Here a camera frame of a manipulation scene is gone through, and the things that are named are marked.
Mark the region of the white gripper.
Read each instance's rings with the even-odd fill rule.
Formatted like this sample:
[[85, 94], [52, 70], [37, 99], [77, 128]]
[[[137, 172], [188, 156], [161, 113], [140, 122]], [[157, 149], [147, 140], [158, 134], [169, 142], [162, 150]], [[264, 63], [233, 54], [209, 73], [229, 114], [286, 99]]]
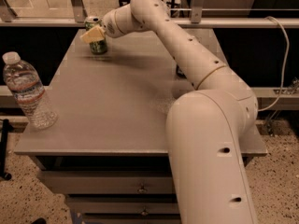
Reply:
[[[113, 9], [109, 11], [102, 19], [102, 24], [106, 31], [106, 34], [112, 38], [118, 38], [124, 36], [124, 33], [117, 25], [116, 12], [117, 10]], [[80, 39], [87, 44], [101, 41], [105, 39], [105, 31], [99, 25], [95, 25], [93, 28], [86, 31], [80, 37]]]

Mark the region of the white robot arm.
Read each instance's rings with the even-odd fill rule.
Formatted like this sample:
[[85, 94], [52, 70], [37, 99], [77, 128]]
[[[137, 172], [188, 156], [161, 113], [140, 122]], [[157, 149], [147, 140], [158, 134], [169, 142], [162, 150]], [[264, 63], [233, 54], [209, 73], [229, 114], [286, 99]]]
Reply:
[[131, 0], [82, 35], [154, 32], [193, 90], [179, 97], [166, 120], [168, 156], [182, 224], [258, 224], [240, 150], [255, 127], [252, 89], [224, 62], [171, 21], [161, 0]]

